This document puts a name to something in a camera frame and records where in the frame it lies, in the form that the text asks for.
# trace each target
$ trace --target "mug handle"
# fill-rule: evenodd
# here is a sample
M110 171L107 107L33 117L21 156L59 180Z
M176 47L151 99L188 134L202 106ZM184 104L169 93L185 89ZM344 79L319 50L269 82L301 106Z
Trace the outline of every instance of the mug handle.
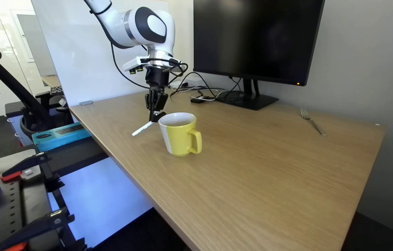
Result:
M191 146L191 152L192 153L201 153L202 150L202 138L201 138L201 132L199 131L190 131L191 136L192 136L192 146Z

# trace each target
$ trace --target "monitor stand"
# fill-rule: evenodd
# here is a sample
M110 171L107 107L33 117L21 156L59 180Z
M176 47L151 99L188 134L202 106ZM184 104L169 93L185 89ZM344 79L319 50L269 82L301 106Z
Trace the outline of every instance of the monitor stand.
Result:
M251 110L259 110L279 100L277 97L273 97L273 96L261 95L256 79L244 78L243 86L244 86L244 90L223 92L217 96L216 100L222 103L229 103L233 106L251 109Z

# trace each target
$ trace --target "gray carpet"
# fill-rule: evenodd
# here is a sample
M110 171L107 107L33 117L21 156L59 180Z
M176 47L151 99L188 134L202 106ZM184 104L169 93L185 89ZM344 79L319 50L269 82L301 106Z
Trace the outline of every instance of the gray carpet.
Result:
M13 127L0 117L0 157L24 150ZM95 251L184 251L188 247L152 209L107 238ZM393 251L393 230L357 213L343 251Z

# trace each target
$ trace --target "computer monitor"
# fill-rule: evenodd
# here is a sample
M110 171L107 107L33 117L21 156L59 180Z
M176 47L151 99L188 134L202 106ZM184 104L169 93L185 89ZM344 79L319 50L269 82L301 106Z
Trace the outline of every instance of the computer monitor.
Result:
M307 85L323 1L194 0L194 70L244 79L220 102L254 110L276 102L258 79Z

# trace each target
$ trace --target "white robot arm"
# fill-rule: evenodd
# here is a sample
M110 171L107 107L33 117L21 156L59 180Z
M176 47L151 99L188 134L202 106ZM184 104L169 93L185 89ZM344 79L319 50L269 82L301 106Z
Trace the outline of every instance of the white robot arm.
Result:
M167 100L164 88L169 85L169 72L180 65L180 61L173 58L174 21L171 15L148 7L120 12L112 0L85 0L85 3L114 46L127 49L142 44L146 47L148 56L135 57L123 68L128 71L146 68L149 121L158 121Z

